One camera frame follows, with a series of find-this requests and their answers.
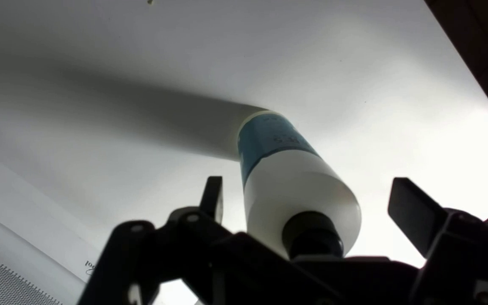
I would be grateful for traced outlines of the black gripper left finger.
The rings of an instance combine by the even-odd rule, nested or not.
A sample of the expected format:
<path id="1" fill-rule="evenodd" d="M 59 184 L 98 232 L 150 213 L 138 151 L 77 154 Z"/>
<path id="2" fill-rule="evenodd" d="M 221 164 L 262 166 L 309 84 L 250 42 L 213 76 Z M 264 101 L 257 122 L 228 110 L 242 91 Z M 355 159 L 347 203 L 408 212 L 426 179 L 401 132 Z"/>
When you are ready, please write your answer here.
<path id="1" fill-rule="evenodd" d="M 199 210 L 220 222 L 223 217 L 223 179 L 220 176 L 208 176 L 203 195 L 199 200 Z"/>

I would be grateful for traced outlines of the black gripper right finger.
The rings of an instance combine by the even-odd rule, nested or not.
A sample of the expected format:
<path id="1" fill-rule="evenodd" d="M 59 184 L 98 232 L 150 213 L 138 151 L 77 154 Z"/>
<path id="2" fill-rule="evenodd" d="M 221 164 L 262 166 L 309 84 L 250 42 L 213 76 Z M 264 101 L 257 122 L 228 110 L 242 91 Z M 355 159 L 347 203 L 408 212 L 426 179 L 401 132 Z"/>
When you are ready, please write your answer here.
<path id="1" fill-rule="evenodd" d="M 409 178 L 391 181 L 387 215 L 423 257 L 430 257 L 433 242 L 448 218 L 448 212 Z"/>

